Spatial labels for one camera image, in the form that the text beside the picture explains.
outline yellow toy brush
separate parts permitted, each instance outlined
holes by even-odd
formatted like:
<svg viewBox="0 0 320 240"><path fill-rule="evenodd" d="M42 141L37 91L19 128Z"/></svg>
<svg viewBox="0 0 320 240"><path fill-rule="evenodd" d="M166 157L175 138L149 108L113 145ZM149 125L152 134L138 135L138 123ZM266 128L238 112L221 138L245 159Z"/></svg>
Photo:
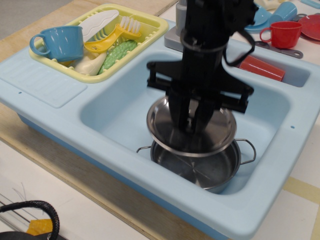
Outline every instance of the yellow toy brush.
<svg viewBox="0 0 320 240"><path fill-rule="evenodd" d="M116 24L114 30L104 39L99 41L85 42L84 47L92 53L103 53L107 51L119 37L124 37L129 40L135 40L141 36L140 22L129 18L127 16L122 17L120 24Z"/></svg>

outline metal lid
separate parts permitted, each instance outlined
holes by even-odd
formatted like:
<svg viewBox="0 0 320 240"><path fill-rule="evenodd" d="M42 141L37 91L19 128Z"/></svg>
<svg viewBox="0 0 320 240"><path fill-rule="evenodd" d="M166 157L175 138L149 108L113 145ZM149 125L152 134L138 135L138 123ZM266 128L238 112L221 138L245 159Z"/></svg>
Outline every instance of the metal lid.
<svg viewBox="0 0 320 240"><path fill-rule="evenodd" d="M231 111L221 108L220 111L214 111L202 133L181 131L173 125L167 97L151 106L146 122L152 138L161 147L176 155L188 157L206 157L223 151L232 143L237 130Z"/></svg>

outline red plate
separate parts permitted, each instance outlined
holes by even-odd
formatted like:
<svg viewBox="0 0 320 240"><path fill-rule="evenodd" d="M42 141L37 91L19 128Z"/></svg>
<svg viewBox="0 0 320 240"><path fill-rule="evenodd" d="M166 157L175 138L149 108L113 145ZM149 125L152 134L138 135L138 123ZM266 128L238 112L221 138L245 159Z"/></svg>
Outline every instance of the red plate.
<svg viewBox="0 0 320 240"><path fill-rule="evenodd" d="M320 15L309 15L301 18L301 32L309 38L320 40Z"/></svg>

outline red toy cup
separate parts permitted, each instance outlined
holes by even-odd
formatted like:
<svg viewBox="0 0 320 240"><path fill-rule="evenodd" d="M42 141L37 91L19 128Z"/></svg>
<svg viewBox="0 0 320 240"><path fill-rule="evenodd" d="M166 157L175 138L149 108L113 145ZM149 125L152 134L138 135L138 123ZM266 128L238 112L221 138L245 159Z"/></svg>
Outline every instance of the red toy cup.
<svg viewBox="0 0 320 240"><path fill-rule="evenodd" d="M302 24L295 21L278 21L262 29L260 39L265 43L271 42L271 45L278 49L290 49L297 45L301 34ZM271 32L270 39L263 39L262 34L265 31Z"/></svg>
<svg viewBox="0 0 320 240"><path fill-rule="evenodd" d="M286 73L286 71L250 55L242 61L239 68L280 82Z"/></svg>

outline blue toy cup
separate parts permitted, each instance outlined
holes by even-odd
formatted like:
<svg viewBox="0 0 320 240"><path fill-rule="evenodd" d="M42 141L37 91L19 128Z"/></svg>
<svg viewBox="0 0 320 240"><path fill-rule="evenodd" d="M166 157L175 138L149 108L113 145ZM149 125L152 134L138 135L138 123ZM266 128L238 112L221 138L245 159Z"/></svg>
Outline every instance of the blue toy cup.
<svg viewBox="0 0 320 240"><path fill-rule="evenodd" d="M35 47L35 38L38 37L43 39L46 52ZM84 55L82 27L59 26L45 29L33 36L29 45L35 54L56 59L58 62L80 59Z"/></svg>
<svg viewBox="0 0 320 240"><path fill-rule="evenodd" d="M281 21L291 21L297 16L297 7L290 1L285 1L279 5L269 18L269 23Z"/></svg>

